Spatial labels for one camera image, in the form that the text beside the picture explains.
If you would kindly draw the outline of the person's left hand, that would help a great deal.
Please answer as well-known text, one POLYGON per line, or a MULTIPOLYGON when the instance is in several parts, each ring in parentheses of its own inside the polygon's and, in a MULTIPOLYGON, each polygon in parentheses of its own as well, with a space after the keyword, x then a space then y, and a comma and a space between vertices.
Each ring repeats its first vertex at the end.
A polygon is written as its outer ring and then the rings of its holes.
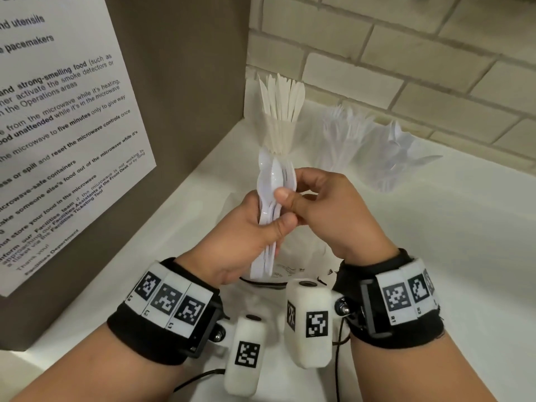
POLYGON ((253 190, 195 247, 174 262, 216 289, 237 281, 265 250, 256 248, 258 219, 259 197, 253 190))

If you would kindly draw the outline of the person's right hand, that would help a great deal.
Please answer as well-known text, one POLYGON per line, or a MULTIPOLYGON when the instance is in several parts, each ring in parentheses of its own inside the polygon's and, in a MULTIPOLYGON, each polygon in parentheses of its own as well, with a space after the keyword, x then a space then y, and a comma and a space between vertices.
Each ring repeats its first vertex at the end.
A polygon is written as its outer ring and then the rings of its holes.
POLYGON ((296 192, 311 193, 309 228, 346 264, 365 267, 399 255, 349 179, 317 168, 298 168, 296 192))

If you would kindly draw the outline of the bundle of white plastic spoons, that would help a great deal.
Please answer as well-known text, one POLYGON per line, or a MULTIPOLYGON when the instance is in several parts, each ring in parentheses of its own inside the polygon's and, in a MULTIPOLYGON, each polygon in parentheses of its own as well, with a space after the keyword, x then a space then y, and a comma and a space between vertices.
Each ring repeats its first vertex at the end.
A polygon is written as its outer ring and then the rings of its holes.
MULTIPOLYGON (((291 160, 272 156, 264 147, 259 151, 258 164, 257 194, 260 209, 259 225, 262 226, 280 217, 282 207, 274 198, 274 191, 281 187, 296 191, 297 178, 291 160)), ((267 284, 265 279, 272 277, 276 246, 276 242, 271 243, 252 262, 250 279, 254 284, 267 284)))

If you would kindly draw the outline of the person's right forearm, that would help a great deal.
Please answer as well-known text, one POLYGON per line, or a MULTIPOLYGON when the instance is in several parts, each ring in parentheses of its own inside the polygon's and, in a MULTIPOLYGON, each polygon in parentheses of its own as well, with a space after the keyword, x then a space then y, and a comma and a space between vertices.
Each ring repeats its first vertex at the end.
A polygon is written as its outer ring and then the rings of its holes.
POLYGON ((536 345, 483 331, 445 332, 402 350, 351 335, 362 402, 536 402, 536 345))

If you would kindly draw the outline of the person's left forearm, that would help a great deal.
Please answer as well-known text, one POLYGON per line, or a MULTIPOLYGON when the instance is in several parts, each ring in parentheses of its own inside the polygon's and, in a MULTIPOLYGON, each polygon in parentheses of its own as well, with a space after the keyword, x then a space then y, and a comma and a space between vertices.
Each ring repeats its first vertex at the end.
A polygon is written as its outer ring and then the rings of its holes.
POLYGON ((183 365, 143 358, 102 324, 9 402, 167 402, 192 382, 183 365))

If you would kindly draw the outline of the clear plastic bag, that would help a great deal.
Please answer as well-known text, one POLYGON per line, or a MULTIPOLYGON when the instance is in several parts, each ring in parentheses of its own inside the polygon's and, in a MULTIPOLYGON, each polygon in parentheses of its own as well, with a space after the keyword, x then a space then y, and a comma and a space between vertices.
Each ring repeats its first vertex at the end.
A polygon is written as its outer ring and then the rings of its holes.
POLYGON ((327 284, 324 276, 337 269, 338 261, 332 257, 329 247, 308 226, 302 226, 285 238, 270 274, 252 279, 247 270, 240 280, 258 288, 284 290, 291 279, 321 279, 327 284))

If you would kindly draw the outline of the bunch of clear plastic forks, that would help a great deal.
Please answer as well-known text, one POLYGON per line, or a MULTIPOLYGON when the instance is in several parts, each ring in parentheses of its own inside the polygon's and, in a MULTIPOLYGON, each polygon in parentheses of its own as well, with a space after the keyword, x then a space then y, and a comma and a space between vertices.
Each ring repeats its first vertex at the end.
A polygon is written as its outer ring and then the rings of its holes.
POLYGON ((339 105, 325 108, 318 125, 315 167, 343 173, 376 124, 370 111, 339 105))

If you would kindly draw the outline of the bunch of cream plastic knives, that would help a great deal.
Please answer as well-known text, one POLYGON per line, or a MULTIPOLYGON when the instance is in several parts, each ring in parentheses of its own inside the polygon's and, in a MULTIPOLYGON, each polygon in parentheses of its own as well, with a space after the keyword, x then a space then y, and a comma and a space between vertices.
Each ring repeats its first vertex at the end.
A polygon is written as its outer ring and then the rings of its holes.
POLYGON ((255 124, 260 141, 272 154, 290 154, 301 126, 305 84, 280 74, 258 78, 260 109, 255 124))

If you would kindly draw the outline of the bunch of clear plastic cutlery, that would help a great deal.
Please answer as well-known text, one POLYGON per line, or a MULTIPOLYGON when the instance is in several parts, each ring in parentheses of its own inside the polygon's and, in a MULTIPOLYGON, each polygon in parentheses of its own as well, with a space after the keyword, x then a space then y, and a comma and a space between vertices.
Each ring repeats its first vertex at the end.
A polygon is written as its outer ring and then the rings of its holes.
POLYGON ((369 188, 390 193, 418 169, 443 155, 418 156, 418 138, 402 130, 398 121, 376 124, 367 135, 360 156, 360 178, 369 188))

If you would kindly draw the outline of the black left wristband with markers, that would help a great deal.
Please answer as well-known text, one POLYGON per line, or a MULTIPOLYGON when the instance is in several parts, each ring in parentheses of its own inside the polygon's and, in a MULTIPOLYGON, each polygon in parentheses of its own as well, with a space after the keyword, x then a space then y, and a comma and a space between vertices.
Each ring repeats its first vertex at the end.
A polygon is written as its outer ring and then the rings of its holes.
POLYGON ((150 265, 106 324, 142 358, 178 366, 200 356, 223 318, 220 291, 171 257, 150 265))

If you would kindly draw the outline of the black wristband with markers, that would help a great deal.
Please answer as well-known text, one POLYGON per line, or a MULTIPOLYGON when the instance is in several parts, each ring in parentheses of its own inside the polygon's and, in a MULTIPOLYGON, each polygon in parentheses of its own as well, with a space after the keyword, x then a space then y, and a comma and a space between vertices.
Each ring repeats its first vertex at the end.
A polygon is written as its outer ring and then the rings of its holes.
POLYGON ((150 265, 106 324, 142 358, 178 366, 200 356, 223 318, 220 291, 171 257, 150 265))
POLYGON ((424 262, 399 254, 368 266, 342 261, 333 290, 350 309, 352 335, 386 350, 429 344, 443 335, 436 290, 424 262))

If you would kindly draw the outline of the black right wristband with markers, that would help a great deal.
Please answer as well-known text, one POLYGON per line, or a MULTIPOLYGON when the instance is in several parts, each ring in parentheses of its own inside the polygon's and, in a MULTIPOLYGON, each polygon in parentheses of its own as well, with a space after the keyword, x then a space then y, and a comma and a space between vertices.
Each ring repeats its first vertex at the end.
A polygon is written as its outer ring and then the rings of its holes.
POLYGON ((429 344, 443 335, 436 290, 424 262, 399 254, 368 266, 342 261, 333 290, 350 309, 352 335, 386 350, 429 344))

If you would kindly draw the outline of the brown cabinet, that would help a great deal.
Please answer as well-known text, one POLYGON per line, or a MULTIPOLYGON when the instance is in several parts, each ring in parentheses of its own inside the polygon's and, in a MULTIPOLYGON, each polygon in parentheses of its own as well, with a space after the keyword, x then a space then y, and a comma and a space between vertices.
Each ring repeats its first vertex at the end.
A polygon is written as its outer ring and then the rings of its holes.
POLYGON ((242 118, 251 0, 105 0, 156 167, 9 297, 0 350, 41 338, 242 118))

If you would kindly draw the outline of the white printed notice sheet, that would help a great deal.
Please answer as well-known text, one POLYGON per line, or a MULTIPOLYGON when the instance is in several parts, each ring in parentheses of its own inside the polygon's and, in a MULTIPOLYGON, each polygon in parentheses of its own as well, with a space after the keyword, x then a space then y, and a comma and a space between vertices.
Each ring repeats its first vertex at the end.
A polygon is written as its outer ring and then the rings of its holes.
POLYGON ((105 0, 0 0, 0 296, 155 167, 105 0))

